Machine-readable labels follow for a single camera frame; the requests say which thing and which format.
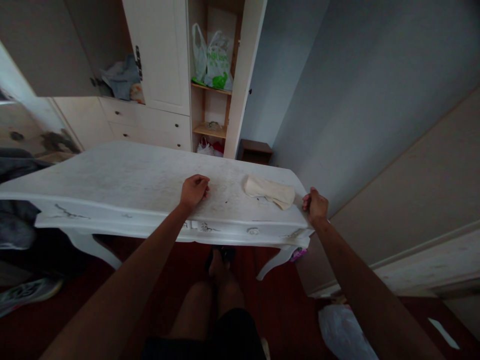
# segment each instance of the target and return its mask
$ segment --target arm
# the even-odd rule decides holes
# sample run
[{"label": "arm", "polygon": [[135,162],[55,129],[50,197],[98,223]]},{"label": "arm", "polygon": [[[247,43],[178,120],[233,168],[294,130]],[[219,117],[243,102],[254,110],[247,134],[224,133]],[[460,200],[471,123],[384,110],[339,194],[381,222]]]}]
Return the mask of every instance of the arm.
[{"label": "arm", "polygon": [[180,204],[77,312],[41,359],[116,359],[162,272],[187,217],[208,197],[210,179],[183,183]]},{"label": "arm", "polygon": [[312,187],[303,210],[361,329],[380,359],[443,359],[400,300],[327,220],[328,200]]}]

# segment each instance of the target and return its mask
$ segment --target white table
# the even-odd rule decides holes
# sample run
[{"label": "white table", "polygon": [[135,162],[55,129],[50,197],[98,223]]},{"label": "white table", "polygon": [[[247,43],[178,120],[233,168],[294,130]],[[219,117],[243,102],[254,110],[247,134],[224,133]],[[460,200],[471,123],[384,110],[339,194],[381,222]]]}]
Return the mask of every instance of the white table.
[{"label": "white table", "polygon": [[[210,197],[185,222],[176,241],[280,248],[257,276],[306,248],[313,229],[302,211],[306,194],[288,169],[116,141],[50,168],[0,185],[0,199],[27,200],[41,210],[35,226],[60,228],[81,251],[115,269],[121,261],[92,234],[147,238],[180,200],[184,180],[210,178]],[[295,202],[281,210],[252,198],[243,186],[248,174],[292,185]]]}]

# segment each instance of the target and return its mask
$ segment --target hand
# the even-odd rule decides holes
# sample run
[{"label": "hand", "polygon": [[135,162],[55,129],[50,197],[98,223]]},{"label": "hand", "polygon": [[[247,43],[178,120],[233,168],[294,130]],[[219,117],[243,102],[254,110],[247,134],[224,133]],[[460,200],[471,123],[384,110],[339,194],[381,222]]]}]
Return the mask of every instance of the hand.
[{"label": "hand", "polygon": [[311,187],[310,193],[303,197],[303,211],[308,212],[308,221],[313,225],[327,219],[329,201],[319,194],[316,188]]},{"label": "hand", "polygon": [[209,197],[209,181],[208,177],[199,174],[186,179],[181,187],[180,205],[192,212],[200,201]]}]

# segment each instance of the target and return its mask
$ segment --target curved table leg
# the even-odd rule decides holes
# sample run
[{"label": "curved table leg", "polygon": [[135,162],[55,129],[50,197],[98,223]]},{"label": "curved table leg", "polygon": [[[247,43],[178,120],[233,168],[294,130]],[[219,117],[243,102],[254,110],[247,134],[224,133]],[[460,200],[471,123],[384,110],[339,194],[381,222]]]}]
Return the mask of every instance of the curved table leg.
[{"label": "curved table leg", "polygon": [[280,249],[280,252],[272,257],[266,264],[265,266],[260,270],[258,273],[256,279],[259,281],[262,281],[264,279],[264,276],[267,275],[267,273],[272,270],[274,267],[277,267],[278,265],[285,264],[290,258],[292,257],[292,254],[294,253],[295,249],[297,246],[286,246],[282,249]]},{"label": "curved table leg", "polygon": [[78,250],[102,259],[115,270],[122,265],[120,259],[100,242],[95,240],[91,234],[82,234],[72,228],[61,228],[60,230],[68,236],[73,246]]}]

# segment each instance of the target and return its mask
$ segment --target drawer knob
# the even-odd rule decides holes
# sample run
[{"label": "drawer knob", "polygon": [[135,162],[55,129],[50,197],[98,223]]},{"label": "drawer knob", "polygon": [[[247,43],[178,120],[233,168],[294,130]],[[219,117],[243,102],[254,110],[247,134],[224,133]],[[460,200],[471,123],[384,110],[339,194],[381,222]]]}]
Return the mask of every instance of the drawer knob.
[{"label": "drawer knob", "polygon": [[249,229],[247,229],[246,231],[249,235],[259,235],[260,234],[260,230],[258,227],[251,227]]}]

